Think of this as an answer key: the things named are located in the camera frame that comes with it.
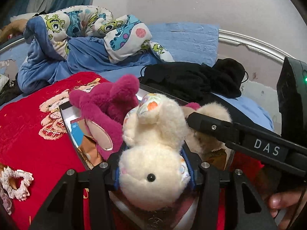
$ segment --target metal screw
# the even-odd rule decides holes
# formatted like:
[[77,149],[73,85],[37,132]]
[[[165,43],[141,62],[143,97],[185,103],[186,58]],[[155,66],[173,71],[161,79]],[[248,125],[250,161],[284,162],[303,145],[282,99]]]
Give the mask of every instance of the metal screw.
[[66,174],[67,175],[73,175],[75,173],[74,170],[70,169],[70,170],[67,170]]
[[243,171],[240,170],[240,169],[236,169],[234,172],[235,172],[237,175],[242,175],[242,174],[243,174]]
[[101,163],[99,164],[99,167],[105,169],[106,167],[108,167],[108,163]]
[[207,162],[203,162],[203,163],[201,164],[201,166],[202,166],[204,169],[207,169],[207,168],[210,167],[210,164],[207,163]]

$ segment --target cream plush toy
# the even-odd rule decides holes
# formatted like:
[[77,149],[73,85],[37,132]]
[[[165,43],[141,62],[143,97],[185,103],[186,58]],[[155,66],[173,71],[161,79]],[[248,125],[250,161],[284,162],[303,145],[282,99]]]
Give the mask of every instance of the cream plush toy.
[[[183,106],[182,110],[186,118],[188,118],[191,113],[198,112],[209,117],[231,122],[231,117],[227,109],[216,102],[208,103],[202,107],[200,107],[197,103],[189,103],[186,106]],[[226,152],[226,163],[229,159],[231,150],[228,149],[224,143],[218,141],[213,136],[203,134],[190,128],[185,137],[185,141],[189,146],[189,149],[192,152],[197,153],[202,161],[207,160],[210,152],[220,149],[224,149]]]
[[162,94],[146,95],[126,116],[129,147],[119,161],[119,183],[134,206],[154,211],[172,204],[190,176],[180,150],[188,132],[181,107]]

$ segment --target red blanket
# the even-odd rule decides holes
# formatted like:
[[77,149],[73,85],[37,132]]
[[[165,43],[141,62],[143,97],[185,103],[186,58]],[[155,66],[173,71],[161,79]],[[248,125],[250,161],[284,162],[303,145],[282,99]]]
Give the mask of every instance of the red blanket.
[[[20,230],[28,229],[36,212],[68,169],[85,170],[65,133],[58,105],[68,101],[68,92],[72,89],[88,90],[99,82],[107,80],[92,72],[77,73],[0,110],[0,163],[33,173],[34,177],[29,187],[30,197],[23,202],[13,202],[12,217]],[[253,177],[257,172],[255,164],[259,166],[259,163],[252,163],[246,156],[237,157],[234,166]],[[86,192],[84,198],[87,230],[90,225]],[[224,226],[224,207],[220,208],[219,230]],[[118,214],[113,215],[117,229],[133,229]]]

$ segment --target black button eye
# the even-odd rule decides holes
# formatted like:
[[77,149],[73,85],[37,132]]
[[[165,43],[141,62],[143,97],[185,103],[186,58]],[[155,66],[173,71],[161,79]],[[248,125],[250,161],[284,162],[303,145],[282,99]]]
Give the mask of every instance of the black button eye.
[[147,181],[153,182],[156,179],[156,176],[154,174],[149,174],[147,176]]

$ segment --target magenta plush toy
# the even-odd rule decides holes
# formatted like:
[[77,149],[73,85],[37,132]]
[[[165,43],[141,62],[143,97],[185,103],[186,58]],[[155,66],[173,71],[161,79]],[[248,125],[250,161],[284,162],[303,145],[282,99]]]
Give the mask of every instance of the magenta plush toy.
[[126,114],[139,102],[139,80],[134,75],[124,75],[115,83],[104,82],[87,93],[73,90],[70,103],[81,110],[84,120],[82,131],[93,138],[100,155],[107,160],[122,145],[122,124]]

